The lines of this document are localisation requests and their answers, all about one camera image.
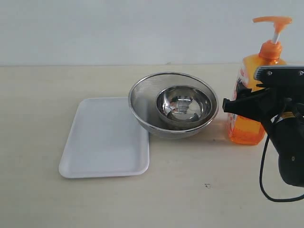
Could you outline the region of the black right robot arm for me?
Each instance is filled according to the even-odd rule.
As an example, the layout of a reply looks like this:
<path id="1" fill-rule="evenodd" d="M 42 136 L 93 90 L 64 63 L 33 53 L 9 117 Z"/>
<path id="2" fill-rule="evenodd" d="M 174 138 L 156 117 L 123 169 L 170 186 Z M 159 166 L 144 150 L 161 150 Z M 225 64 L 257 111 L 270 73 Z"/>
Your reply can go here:
<path id="1" fill-rule="evenodd" d="M 286 184 L 304 185 L 304 90 L 270 87 L 251 91 L 236 85 L 236 99 L 223 100 L 223 110 L 261 123 L 278 155 L 281 178 Z"/>

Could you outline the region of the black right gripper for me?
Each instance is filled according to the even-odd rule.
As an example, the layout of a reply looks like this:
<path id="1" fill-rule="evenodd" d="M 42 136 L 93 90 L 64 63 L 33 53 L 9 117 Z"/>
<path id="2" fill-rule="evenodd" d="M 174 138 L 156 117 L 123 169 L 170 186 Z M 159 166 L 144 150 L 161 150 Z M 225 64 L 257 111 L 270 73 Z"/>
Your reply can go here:
<path id="1" fill-rule="evenodd" d="M 268 140 L 303 140 L 304 83 L 272 81 L 258 86 L 262 90 L 252 92 L 237 83 L 236 98 L 224 98 L 223 111 L 260 122 Z"/>

